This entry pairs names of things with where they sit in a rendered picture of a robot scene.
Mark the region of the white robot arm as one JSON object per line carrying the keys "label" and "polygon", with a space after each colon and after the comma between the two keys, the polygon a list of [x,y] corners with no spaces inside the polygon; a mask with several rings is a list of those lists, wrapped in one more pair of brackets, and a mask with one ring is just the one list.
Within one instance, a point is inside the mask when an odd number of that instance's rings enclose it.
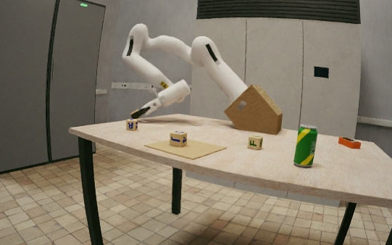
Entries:
{"label": "white robot arm", "polygon": [[232,101],[230,104],[248,88],[223,62],[211,39],[199,36],[194,39],[192,47],[189,47],[181,40],[170,36],[158,36],[151,39],[147,27],[144,24],[137,24],[130,31],[122,60],[130,69],[160,91],[156,95],[164,107],[174,102],[181,103],[191,91],[184,80],[173,84],[155,66],[139,56],[140,52],[146,53],[154,50],[174,54],[194,67],[205,67],[210,78]]}

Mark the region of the green and yellow striped drink can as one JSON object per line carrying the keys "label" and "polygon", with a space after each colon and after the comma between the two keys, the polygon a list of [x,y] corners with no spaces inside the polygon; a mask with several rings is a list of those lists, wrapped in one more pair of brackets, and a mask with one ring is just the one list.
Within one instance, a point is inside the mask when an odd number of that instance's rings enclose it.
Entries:
{"label": "green and yellow striped drink can", "polygon": [[301,125],[298,130],[294,163],[298,167],[310,167],[313,164],[317,143],[317,127]]}

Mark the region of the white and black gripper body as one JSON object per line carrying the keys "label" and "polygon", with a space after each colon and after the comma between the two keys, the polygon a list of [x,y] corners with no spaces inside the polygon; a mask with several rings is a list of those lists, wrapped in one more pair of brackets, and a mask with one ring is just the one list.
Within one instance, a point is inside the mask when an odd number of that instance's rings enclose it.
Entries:
{"label": "white and black gripper body", "polygon": [[154,100],[150,101],[148,104],[144,105],[142,109],[145,109],[146,107],[151,107],[151,109],[145,111],[145,115],[150,114],[151,112],[155,111],[156,109],[163,107],[159,98],[155,98]]}

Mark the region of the tan flat mat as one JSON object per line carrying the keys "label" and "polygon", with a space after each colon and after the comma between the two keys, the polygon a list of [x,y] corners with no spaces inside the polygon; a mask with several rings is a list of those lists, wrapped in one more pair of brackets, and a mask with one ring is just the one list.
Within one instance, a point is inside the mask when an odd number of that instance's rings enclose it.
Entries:
{"label": "tan flat mat", "polygon": [[213,154],[217,151],[221,151],[227,148],[224,146],[194,141],[191,139],[187,139],[187,144],[182,147],[170,146],[170,140],[146,144],[144,146],[192,160],[204,157],[209,154]]}

